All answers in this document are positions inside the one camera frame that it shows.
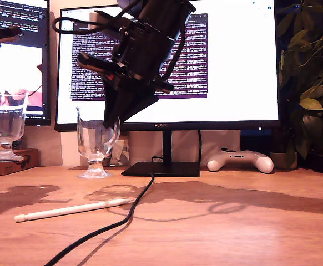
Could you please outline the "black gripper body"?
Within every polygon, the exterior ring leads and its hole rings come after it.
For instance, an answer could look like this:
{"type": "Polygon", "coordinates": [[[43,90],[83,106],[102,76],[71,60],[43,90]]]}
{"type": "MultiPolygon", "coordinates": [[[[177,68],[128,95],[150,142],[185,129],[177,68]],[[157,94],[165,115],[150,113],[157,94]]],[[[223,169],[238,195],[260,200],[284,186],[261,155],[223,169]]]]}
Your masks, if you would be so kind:
{"type": "Polygon", "coordinates": [[[173,39],[148,23],[126,21],[126,25],[103,30],[106,36],[119,40],[113,47],[110,61],[79,53],[77,64],[97,72],[111,87],[147,87],[152,92],[169,93],[173,86],[159,75],[170,56],[173,39]]]}

